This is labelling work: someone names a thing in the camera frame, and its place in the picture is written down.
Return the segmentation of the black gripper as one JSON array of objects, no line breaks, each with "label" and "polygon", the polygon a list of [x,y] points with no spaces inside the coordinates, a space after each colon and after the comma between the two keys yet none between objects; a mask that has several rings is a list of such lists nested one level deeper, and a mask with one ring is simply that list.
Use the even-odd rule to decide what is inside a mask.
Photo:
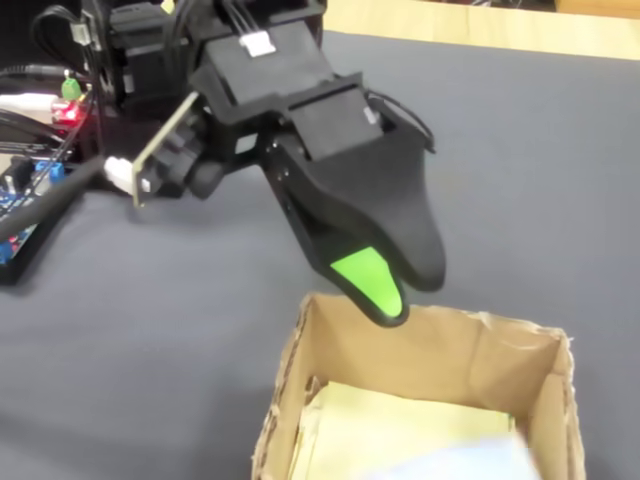
[{"label": "black gripper", "polygon": [[442,288],[446,255],[421,130],[365,89],[360,74],[196,71],[190,86],[210,109],[209,159],[265,164],[266,150],[293,136],[313,161],[303,169],[303,204],[374,247],[414,289]]}]

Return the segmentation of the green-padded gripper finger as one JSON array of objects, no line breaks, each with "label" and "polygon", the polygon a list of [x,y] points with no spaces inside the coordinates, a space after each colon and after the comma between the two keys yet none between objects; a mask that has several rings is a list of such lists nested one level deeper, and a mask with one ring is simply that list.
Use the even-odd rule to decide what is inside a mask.
[{"label": "green-padded gripper finger", "polygon": [[326,223],[294,197],[286,186],[291,170],[278,149],[263,150],[263,171],[312,269],[375,324],[385,328],[402,325],[409,307],[388,262],[371,245]]}]

